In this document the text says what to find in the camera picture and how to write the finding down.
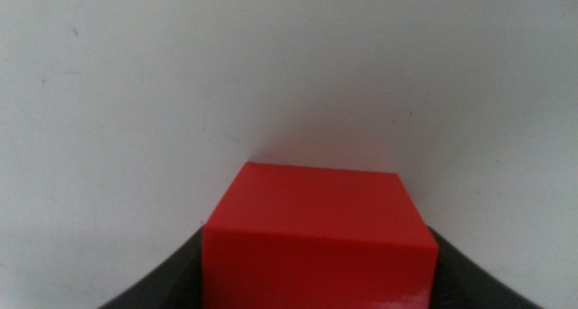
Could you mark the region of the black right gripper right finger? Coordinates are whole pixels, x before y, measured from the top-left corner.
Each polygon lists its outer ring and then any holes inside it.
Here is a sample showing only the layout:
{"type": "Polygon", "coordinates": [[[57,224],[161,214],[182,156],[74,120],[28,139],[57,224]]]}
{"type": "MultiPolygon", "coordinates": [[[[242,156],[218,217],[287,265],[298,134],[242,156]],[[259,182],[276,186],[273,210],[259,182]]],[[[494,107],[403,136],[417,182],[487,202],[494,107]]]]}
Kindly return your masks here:
{"type": "Polygon", "coordinates": [[[439,246],[431,309],[542,309],[478,266],[432,227],[439,246]]]}

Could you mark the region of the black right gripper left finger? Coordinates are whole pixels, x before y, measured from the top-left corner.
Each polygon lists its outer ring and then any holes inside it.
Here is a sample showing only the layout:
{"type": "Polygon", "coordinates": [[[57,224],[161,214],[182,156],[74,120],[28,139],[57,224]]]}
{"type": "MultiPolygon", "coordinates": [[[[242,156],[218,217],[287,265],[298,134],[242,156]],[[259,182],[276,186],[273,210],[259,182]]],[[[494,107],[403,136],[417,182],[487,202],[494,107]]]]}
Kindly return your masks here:
{"type": "Polygon", "coordinates": [[[98,309],[201,309],[200,227],[161,265],[98,309]]]}

